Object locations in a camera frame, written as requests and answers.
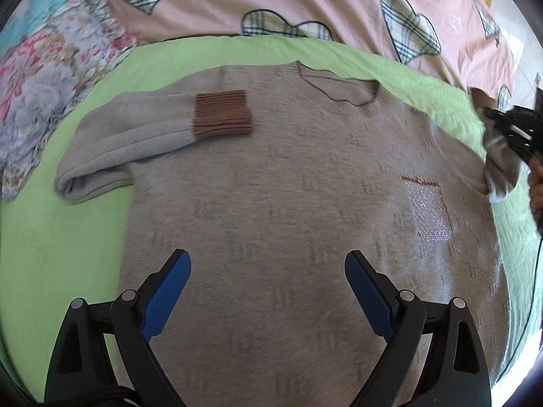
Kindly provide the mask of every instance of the bed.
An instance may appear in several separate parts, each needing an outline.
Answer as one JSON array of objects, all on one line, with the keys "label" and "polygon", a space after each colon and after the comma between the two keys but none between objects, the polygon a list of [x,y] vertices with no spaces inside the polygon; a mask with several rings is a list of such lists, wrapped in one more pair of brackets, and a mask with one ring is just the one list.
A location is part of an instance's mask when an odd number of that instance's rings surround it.
[{"label": "bed", "polygon": [[[481,157],[483,127],[468,95],[409,67],[347,45],[311,38],[186,38],[135,48],[96,84],[52,134],[17,199],[0,208],[0,323],[14,374],[38,400],[58,328],[70,301],[105,301],[117,292],[131,187],[78,205],[53,192],[56,165],[82,117],[127,91],[151,91],[199,70],[228,64],[300,60],[342,77],[375,78],[395,96],[427,113]],[[493,207],[509,287],[509,340],[500,369],[505,378],[541,325],[541,301],[532,301],[537,233],[526,182]]]}]

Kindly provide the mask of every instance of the floral fabric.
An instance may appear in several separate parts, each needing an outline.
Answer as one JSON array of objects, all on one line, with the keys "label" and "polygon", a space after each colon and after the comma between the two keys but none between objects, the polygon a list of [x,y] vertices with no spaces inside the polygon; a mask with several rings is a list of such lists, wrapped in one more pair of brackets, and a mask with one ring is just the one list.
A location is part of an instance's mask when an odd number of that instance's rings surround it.
[{"label": "floral fabric", "polygon": [[15,198],[61,119],[136,46],[106,0],[69,0],[0,65],[2,199]]}]

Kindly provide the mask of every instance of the sweater neckline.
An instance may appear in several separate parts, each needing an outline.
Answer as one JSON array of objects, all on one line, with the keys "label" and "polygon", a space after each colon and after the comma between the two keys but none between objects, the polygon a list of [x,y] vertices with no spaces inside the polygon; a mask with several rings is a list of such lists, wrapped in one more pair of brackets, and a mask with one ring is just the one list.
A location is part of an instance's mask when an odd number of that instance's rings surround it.
[{"label": "sweater neckline", "polygon": [[[359,80],[356,78],[341,78],[329,70],[314,70],[300,61],[295,61],[282,66],[284,74],[293,82],[301,80],[302,84],[297,84],[300,90],[311,101],[318,104],[320,107],[330,112],[338,111],[338,104],[348,102],[352,107],[359,110],[366,116],[377,116],[386,110],[390,102],[391,94],[377,80]],[[360,89],[365,90],[373,95],[370,101],[363,103],[355,103],[351,99],[340,99],[331,96],[327,91],[319,86],[311,83],[308,78],[323,78],[335,81],[344,81],[358,85]]]}]

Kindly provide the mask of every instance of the beige knit sweater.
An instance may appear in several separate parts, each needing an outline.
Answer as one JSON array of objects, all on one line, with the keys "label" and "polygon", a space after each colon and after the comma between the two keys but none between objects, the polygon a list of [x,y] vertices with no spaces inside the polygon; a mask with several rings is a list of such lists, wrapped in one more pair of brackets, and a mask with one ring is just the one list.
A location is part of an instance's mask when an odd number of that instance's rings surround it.
[{"label": "beige knit sweater", "polygon": [[[252,134],[173,151],[197,140],[195,94],[235,90]],[[217,112],[248,132],[244,104],[221,110],[222,96]],[[121,289],[175,248],[190,253],[192,276],[151,341],[187,405],[347,406],[385,346],[345,278],[351,250],[422,299],[464,298],[498,375],[509,307],[488,194],[514,186],[518,160],[499,139],[487,149],[485,165],[377,81],[229,66],[90,113],[55,187],[81,200],[134,183]]]}]

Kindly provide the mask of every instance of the pink blanket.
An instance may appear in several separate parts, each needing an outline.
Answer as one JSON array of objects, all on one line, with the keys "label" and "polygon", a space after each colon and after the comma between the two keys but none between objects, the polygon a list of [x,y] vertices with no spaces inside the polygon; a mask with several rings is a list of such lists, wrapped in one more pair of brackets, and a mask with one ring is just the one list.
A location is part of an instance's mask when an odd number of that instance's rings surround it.
[{"label": "pink blanket", "polygon": [[194,35],[317,37],[398,60],[501,106],[514,62],[481,0],[108,0],[145,43]]}]

